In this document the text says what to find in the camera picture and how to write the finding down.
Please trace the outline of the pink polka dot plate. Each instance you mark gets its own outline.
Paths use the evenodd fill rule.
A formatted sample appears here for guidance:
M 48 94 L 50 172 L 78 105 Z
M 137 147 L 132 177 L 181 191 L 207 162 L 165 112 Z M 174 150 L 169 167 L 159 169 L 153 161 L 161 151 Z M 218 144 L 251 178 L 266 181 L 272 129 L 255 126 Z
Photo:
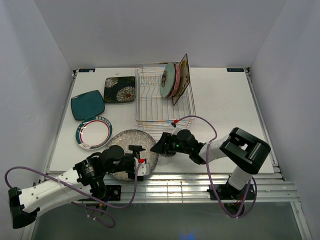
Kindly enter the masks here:
M 175 82 L 174 82 L 174 85 L 173 85 L 173 89 L 172 89 L 172 92 L 171 92 L 171 97 L 174 97 L 177 92 L 178 92 L 178 89 L 179 89 L 179 85 L 180 85 L 180 78 L 181 78 L 181 69 L 180 69 L 180 66 L 177 64 L 177 63 L 174 63 L 174 66 L 175 66 Z

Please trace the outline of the mint green flower plate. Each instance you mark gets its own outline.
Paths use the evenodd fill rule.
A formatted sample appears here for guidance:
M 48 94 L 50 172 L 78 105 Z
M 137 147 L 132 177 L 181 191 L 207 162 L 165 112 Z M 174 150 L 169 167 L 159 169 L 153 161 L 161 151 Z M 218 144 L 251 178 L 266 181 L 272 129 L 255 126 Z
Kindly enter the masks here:
M 170 95 L 176 80 L 176 65 L 173 62 L 169 62 L 162 73 L 160 83 L 160 95 L 166 98 Z

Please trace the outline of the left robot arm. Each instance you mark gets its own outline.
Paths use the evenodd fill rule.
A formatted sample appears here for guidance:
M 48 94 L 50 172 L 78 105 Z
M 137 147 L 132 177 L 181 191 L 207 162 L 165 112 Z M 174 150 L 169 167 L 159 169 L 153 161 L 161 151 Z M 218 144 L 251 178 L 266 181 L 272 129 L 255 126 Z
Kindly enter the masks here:
M 24 228 L 36 218 L 54 208 L 81 199 L 91 199 L 104 207 L 95 207 L 93 211 L 105 212 L 109 201 L 118 201 L 115 191 L 121 189 L 106 185 L 105 175 L 126 172 L 129 179 L 142 181 L 150 173 L 145 158 L 140 157 L 144 148 L 129 145 L 126 153 L 119 145 L 112 145 L 103 152 L 95 152 L 78 162 L 74 167 L 57 177 L 48 176 L 47 180 L 29 188 L 9 187 L 9 210 L 12 227 Z

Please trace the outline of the cream flower square plate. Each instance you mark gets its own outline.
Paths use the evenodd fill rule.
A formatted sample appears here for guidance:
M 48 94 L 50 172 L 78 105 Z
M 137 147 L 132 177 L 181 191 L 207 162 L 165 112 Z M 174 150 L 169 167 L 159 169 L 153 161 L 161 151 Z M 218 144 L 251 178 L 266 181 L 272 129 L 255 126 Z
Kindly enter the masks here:
M 178 90 L 175 96 L 172 97 L 172 103 L 174 106 L 177 104 L 178 100 L 181 98 L 188 85 L 190 84 L 190 66 L 187 53 L 183 56 L 178 66 L 180 69 L 180 81 Z

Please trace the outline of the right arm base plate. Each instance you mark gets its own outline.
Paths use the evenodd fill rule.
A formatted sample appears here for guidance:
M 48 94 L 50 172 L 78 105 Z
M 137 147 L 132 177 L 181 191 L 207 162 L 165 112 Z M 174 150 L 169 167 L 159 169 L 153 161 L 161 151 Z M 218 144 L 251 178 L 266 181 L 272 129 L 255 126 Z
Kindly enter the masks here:
M 214 186 L 217 195 L 220 200 L 240 200 L 246 192 L 247 185 L 245 184 L 242 190 L 237 190 L 228 184 L 217 184 Z M 246 200 L 253 200 L 255 198 L 256 192 L 254 190 L 253 184 L 249 184 L 248 193 L 246 195 Z

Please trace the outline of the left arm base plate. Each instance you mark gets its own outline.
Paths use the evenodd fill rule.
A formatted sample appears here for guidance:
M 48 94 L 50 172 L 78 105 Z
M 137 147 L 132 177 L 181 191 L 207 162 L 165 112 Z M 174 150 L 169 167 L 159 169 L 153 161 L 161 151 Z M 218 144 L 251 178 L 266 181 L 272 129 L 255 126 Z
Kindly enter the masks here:
M 102 200 L 105 202 L 108 201 L 120 201 L 122 193 L 121 185 L 106 185 L 105 193 L 102 196 Z

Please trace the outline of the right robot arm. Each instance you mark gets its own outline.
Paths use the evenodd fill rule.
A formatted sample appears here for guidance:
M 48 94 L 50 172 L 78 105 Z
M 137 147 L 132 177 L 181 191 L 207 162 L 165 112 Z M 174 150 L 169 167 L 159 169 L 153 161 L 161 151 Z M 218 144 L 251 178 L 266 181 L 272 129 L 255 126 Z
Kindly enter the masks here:
M 173 156 L 182 153 L 198 165 L 217 159 L 229 158 L 236 164 L 225 184 L 215 189 L 221 200 L 233 200 L 245 194 L 248 181 L 258 174 L 271 147 L 260 138 L 235 127 L 232 131 L 213 143 L 202 143 L 188 130 L 177 128 L 172 133 L 163 132 L 160 140 L 150 149 L 151 152 Z

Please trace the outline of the black floral square plate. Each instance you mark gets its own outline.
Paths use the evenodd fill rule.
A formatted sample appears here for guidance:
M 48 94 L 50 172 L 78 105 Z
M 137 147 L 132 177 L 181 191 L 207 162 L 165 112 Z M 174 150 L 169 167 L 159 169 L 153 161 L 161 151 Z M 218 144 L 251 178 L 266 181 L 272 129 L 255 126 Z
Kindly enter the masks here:
M 104 83 L 105 104 L 129 103 L 136 99 L 136 77 L 108 77 Z

